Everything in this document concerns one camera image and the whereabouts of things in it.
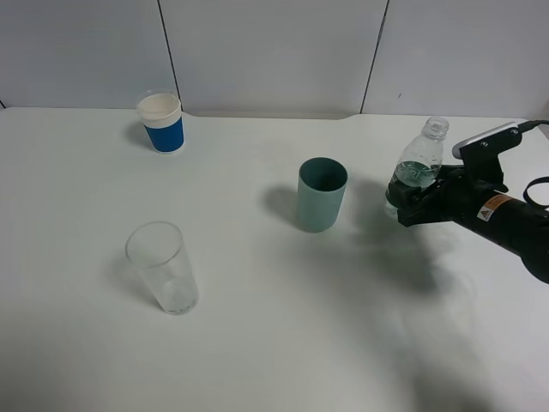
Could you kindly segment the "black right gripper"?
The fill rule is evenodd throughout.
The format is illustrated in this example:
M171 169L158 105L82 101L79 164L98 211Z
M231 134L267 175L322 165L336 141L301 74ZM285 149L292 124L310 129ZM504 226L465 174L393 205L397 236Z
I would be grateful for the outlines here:
M387 202L404 227L452 221L512 253L526 250L526 204L470 183L464 167L443 166L434 190L390 182Z

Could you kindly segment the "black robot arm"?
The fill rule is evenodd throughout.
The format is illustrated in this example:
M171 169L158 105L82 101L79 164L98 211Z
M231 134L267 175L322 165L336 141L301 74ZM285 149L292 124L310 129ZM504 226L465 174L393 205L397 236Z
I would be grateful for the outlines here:
M517 255L548 282L548 211L509 197L494 184L473 182L464 167L446 166L425 189L393 180L387 198L404 227L453 221Z

